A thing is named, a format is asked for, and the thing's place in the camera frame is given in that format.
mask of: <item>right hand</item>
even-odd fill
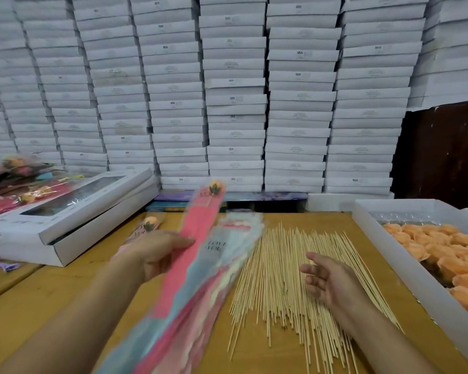
[[[345,333],[356,338],[362,321],[379,311],[349,266],[313,252],[306,257],[316,264],[300,265],[300,272],[309,274],[305,278],[309,292],[330,309]]]

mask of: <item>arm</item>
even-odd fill
[[[317,253],[307,253],[316,265],[303,264],[309,291],[325,303],[353,338],[377,374],[440,374],[370,301],[351,268]]]
[[[140,285],[167,270],[173,249],[192,243],[161,231],[141,236],[0,365],[0,374],[90,373]]]

